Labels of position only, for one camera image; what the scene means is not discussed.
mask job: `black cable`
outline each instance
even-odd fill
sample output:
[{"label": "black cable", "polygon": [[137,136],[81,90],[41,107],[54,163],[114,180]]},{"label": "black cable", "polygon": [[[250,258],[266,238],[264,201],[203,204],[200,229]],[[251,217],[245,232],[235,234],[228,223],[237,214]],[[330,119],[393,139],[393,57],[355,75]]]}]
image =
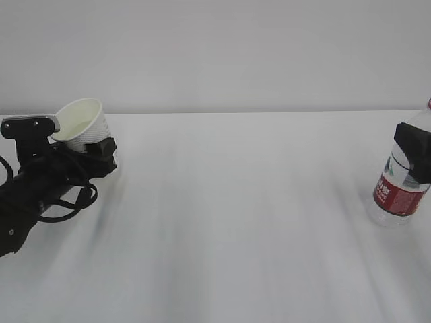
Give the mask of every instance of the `black cable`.
[{"label": "black cable", "polygon": [[[42,215],[38,216],[38,220],[40,222],[45,222],[45,223],[58,223],[58,222],[63,222],[66,220],[71,219],[72,217],[74,217],[75,215],[77,215],[82,209],[85,209],[86,207],[89,207],[91,204],[93,204],[96,199],[98,198],[98,191],[96,186],[94,186],[93,184],[90,183],[89,179],[88,179],[88,174],[87,172],[84,170],[84,168],[79,164],[79,162],[69,153],[66,153],[64,151],[61,151],[59,149],[54,150],[55,153],[58,153],[59,155],[62,155],[63,157],[66,157],[69,161],[71,161],[76,168],[79,170],[79,172],[82,175],[82,180],[83,182],[80,181],[73,181],[73,180],[66,180],[65,184],[70,184],[73,186],[80,186],[83,187],[81,189],[81,191],[79,192],[79,195],[77,197],[77,200],[75,201],[75,203],[70,203],[69,201],[65,201],[62,199],[53,199],[53,200],[46,200],[44,201],[46,204],[50,204],[50,205],[58,205],[61,207],[65,207],[67,209],[72,209],[73,211],[63,215],[61,217],[44,217]],[[94,191],[93,196],[91,196],[91,192],[89,197],[87,198],[86,201],[80,201],[80,196],[81,194],[85,194],[88,193],[88,191],[84,190],[86,188],[89,188],[90,190]]]},{"label": "black cable", "polygon": [[9,165],[9,163],[6,161],[6,159],[4,159],[3,157],[0,156],[0,163],[5,167],[6,172],[7,172],[7,178],[6,181],[0,186],[3,187],[5,185],[8,185],[13,178],[13,170],[12,167]]}]

